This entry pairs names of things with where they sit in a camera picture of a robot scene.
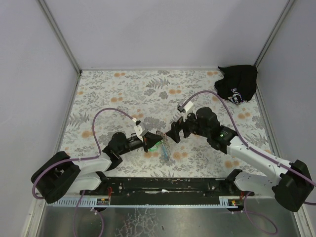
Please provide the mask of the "blue keyring handle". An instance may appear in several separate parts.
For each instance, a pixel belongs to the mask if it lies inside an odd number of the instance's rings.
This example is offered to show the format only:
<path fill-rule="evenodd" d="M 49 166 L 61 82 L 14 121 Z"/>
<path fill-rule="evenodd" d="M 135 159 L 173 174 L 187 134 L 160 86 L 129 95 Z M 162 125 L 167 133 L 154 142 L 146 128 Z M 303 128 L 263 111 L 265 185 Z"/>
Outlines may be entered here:
<path fill-rule="evenodd" d="M 163 153 L 164 159 L 165 159 L 165 160 L 169 160 L 168 151 L 167 151 L 165 145 L 162 145 L 162 153 Z"/>

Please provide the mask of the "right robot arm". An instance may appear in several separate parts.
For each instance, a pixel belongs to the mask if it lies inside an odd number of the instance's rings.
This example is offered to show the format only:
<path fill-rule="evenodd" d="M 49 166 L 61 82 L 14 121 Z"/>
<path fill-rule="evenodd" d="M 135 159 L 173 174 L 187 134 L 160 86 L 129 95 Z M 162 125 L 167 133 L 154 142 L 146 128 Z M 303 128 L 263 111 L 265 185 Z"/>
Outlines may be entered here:
<path fill-rule="evenodd" d="M 304 162 L 278 158 L 248 143 L 235 130 L 221 125 L 209 107 L 185 113 L 171 124 L 166 135 L 179 143 L 181 131 L 184 138 L 191 134 L 205 137 L 213 149 L 243 160 L 263 173 L 233 171 L 229 177 L 241 191 L 273 197 L 285 209 L 297 212 L 314 189 Z"/>

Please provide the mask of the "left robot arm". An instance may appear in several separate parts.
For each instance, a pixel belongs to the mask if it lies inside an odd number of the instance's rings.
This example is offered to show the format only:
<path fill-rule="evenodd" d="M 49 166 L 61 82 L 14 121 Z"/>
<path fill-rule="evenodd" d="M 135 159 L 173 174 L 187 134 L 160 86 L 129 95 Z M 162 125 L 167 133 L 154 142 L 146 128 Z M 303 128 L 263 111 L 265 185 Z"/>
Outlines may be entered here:
<path fill-rule="evenodd" d="M 136 134 L 127 138 L 124 133 L 117 132 L 97 157 L 79 159 L 71 158 L 64 151 L 57 152 L 32 175 L 32 194 L 51 204 L 66 193 L 93 191 L 101 184 L 102 172 L 111 171 L 122 163 L 121 155 L 138 148 L 147 152 L 161 140 L 162 136 L 151 132 L 142 138 Z"/>

